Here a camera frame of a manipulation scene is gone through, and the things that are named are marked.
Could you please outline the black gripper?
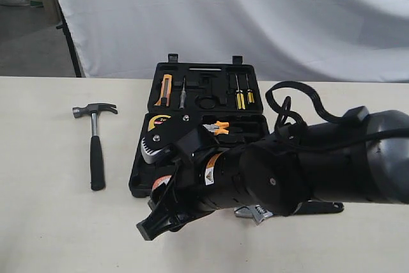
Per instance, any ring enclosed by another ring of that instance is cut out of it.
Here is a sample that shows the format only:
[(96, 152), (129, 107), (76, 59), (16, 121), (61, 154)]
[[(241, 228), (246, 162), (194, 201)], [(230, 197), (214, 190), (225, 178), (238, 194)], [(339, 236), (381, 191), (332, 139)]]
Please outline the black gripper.
[(137, 223), (146, 241), (177, 232), (187, 223), (216, 210), (256, 203), (240, 171), (244, 145), (194, 154), (193, 165), (180, 166), (175, 175), (157, 179), (148, 201), (151, 214)]

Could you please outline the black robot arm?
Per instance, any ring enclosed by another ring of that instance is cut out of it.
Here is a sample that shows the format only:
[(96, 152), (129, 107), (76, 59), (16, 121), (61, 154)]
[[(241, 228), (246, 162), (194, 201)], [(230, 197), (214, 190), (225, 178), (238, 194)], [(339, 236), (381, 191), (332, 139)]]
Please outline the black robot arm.
[(174, 164), (137, 224), (145, 240), (216, 210), (261, 205), (295, 215), (305, 203), (408, 203), (408, 115), (369, 114), (359, 122), (284, 125), (259, 141), (224, 148), (202, 125), (160, 151)]

